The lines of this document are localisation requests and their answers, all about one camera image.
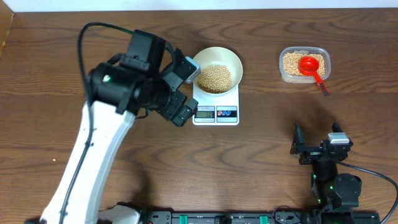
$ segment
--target clear plastic container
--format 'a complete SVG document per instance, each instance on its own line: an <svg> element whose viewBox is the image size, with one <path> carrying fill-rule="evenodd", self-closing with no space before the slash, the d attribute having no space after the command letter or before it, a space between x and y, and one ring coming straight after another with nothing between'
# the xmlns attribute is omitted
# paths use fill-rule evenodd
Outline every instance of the clear plastic container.
<svg viewBox="0 0 398 224"><path fill-rule="evenodd" d="M284 70L284 55L286 53L299 53L299 54L320 54L325 61L325 71L326 74L321 76L322 80L325 80L329 77L331 71L331 63L330 56L328 52L319 47L288 47L282 51L279 56L279 70L280 74L282 74L282 79L288 83L315 83L315 79L313 77L299 76L299 75L290 75Z"/></svg>

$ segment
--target white bowl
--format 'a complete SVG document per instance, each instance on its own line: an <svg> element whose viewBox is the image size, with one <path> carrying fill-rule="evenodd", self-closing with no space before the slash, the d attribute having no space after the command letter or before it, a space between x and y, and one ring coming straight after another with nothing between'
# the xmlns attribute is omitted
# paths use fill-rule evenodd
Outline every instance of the white bowl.
<svg viewBox="0 0 398 224"><path fill-rule="evenodd" d="M242 79L242 62L234 52L223 47L209 47L205 50L202 50L201 52L196 54L193 60L200 65L201 70L205 69L209 65L226 65L228 67L228 70L230 70L232 74L232 85L224 93L208 93L206 91L203 91L198 86L198 78L196 78L193 81L193 84L204 95L211 97L225 96L228 93L232 92L238 86L239 82Z"/></svg>

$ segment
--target robotic arm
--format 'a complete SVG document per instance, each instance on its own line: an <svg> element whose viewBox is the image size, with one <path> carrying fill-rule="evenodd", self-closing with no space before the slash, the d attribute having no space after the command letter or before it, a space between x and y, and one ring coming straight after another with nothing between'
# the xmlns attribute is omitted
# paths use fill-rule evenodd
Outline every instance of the robotic arm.
<svg viewBox="0 0 398 224"><path fill-rule="evenodd" d="M172 62L159 72L165 50ZM141 30L132 33L126 54L116 54L93 69L75 147L40 223L96 223L109 170L138 111L144 108L147 116L155 110L183 126L196 113L198 102L191 99L185 104L187 97L178 88L199 73L200 66L181 50L174 51L164 39ZM129 215L132 223L138 218L137 212Z"/></svg>

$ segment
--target plastic container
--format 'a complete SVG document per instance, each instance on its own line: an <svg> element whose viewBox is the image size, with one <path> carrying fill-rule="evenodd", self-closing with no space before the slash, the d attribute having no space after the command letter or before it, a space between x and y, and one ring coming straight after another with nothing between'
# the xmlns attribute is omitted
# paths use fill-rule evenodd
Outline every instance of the plastic container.
<svg viewBox="0 0 398 224"><path fill-rule="evenodd" d="M320 54L325 61L325 71L326 74L321 76L322 80L325 80L329 77L331 71L331 63L330 63L330 56L328 52L319 47L288 47L282 51L279 56L279 70L280 74L282 75L282 79L288 83L315 83L315 79L313 77L306 77L306 76L298 76L298 75L290 75L284 70L284 55L286 53L299 53L299 54Z"/></svg>
<svg viewBox="0 0 398 224"><path fill-rule="evenodd" d="M243 66L239 57L232 51L223 47L209 47L202 50L193 58L196 63L200 65L201 69L206 68L209 65L226 65L232 75L232 85L224 93L208 93L203 91L198 85L198 78L193 81L193 84L197 87L198 91L202 94L210 97L225 96L231 93L242 80Z"/></svg>

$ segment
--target white wall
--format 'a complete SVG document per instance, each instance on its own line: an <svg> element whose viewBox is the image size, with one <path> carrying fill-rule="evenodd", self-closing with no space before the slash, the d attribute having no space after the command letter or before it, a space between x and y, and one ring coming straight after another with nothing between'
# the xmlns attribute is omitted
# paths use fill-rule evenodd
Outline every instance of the white wall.
<svg viewBox="0 0 398 224"><path fill-rule="evenodd" d="M398 7L398 0L3 0L14 12Z"/></svg>

